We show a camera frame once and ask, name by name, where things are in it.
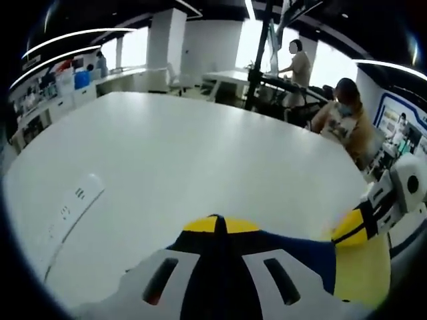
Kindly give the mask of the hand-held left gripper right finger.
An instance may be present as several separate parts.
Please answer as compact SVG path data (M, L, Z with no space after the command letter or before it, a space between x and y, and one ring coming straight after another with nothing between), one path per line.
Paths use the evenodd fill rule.
M334 294L332 244L285 237L242 219L220 217L220 252L235 281L231 303L244 319L353 319Z

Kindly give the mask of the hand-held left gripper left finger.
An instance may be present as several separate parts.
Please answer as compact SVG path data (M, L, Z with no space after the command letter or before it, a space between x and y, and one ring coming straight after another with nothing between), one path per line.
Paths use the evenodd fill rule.
M211 317L220 244L220 216L187 224L178 238L130 269L119 283L117 319Z

